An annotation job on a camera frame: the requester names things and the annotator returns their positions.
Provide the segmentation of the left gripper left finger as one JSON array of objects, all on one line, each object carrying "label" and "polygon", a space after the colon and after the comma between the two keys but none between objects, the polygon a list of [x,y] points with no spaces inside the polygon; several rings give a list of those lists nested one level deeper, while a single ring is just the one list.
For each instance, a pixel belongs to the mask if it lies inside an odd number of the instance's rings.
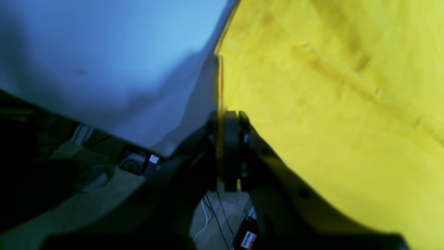
[{"label": "left gripper left finger", "polygon": [[195,209],[217,186],[217,112],[182,141],[145,183],[94,223],[48,237],[43,250],[195,250]]}]

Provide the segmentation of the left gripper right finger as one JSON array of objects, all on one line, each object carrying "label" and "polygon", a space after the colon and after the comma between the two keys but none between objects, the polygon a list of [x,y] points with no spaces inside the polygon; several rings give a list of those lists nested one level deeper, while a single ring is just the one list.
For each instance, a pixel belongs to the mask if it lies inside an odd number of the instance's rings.
[{"label": "left gripper right finger", "polygon": [[334,208],[295,174],[238,114],[241,183],[257,214],[256,250],[408,250],[398,233],[378,233]]}]

